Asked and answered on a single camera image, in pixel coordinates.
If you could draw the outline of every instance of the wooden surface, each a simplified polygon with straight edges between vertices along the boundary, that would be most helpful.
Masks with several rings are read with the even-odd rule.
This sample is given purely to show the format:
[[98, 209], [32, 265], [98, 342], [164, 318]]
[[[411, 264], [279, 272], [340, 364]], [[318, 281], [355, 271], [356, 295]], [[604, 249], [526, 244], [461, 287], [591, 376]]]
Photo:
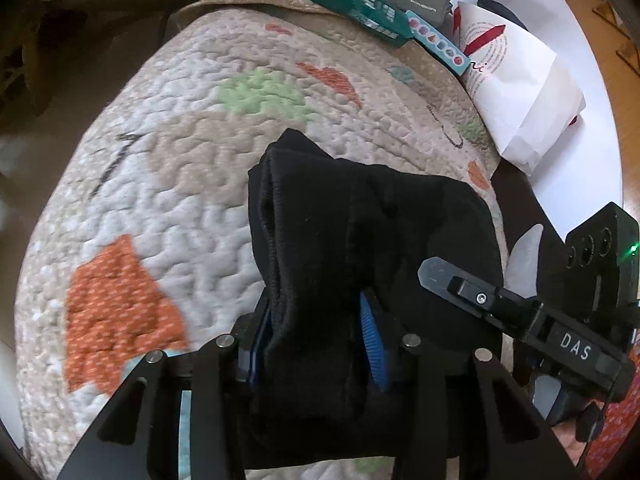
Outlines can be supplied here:
[[598, 61], [616, 120], [625, 210], [640, 221], [640, 77], [616, 55], [626, 37], [593, 12], [601, 0], [566, 0]]

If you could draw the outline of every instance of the quilted blanket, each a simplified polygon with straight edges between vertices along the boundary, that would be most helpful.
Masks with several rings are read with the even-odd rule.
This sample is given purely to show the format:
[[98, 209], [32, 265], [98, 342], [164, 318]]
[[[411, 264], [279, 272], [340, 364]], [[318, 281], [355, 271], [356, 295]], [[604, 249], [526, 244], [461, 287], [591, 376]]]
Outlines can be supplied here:
[[[295, 4], [270, 1], [286, 20], [235, 7], [196, 19], [95, 120], [50, 198], [16, 302], [24, 452], [44, 478], [136, 359], [197, 349], [254, 309], [247, 171], [287, 127], [334, 157], [468, 182], [504, 248], [495, 150], [455, 79], [411, 44]], [[375, 458], [249, 476], [389, 471]]]

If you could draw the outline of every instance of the black garment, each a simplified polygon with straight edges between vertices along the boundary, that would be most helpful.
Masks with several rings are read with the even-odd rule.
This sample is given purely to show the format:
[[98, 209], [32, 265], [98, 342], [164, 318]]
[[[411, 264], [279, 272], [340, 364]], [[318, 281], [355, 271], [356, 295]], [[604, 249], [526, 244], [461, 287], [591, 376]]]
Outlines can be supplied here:
[[[425, 258], [440, 256], [502, 285], [491, 215], [467, 184], [334, 160], [287, 130], [249, 171], [249, 220], [273, 325], [257, 396], [263, 415], [366, 438], [362, 427], [383, 432], [382, 420], [401, 412], [401, 396], [380, 394], [369, 381], [358, 316], [366, 286], [408, 332], [500, 355], [498, 331], [417, 278]], [[284, 438], [265, 431], [267, 440]]]

